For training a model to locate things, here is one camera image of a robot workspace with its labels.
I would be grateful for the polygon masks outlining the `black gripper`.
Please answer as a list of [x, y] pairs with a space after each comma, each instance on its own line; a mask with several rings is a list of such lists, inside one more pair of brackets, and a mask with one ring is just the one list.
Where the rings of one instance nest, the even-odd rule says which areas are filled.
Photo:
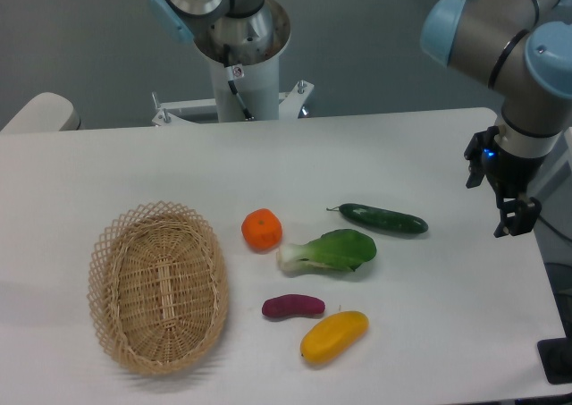
[[542, 203], [524, 193], [545, 157], [546, 138], [527, 136], [509, 125], [491, 126], [469, 141], [464, 152], [468, 161], [466, 188], [480, 186], [486, 177], [495, 191], [500, 211], [495, 238], [533, 230]]

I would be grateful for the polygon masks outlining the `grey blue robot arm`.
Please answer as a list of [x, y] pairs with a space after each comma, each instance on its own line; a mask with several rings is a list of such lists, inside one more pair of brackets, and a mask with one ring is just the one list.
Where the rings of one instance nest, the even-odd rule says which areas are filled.
[[[500, 93], [495, 124], [465, 151], [467, 186], [488, 181], [500, 212], [497, 236], [530, 232], [542, 207], [530, 181], [571, 125], [571, 28], [543, 22], [568, 0], [440, 0], [421, 30], [434, 61]], [[311, 93], [300, 81], [278, 89], [278, 57], [290, 22], [274, 0], [148, 0], [165, 30], [209, 62], [222, 122], [295, 120]]]

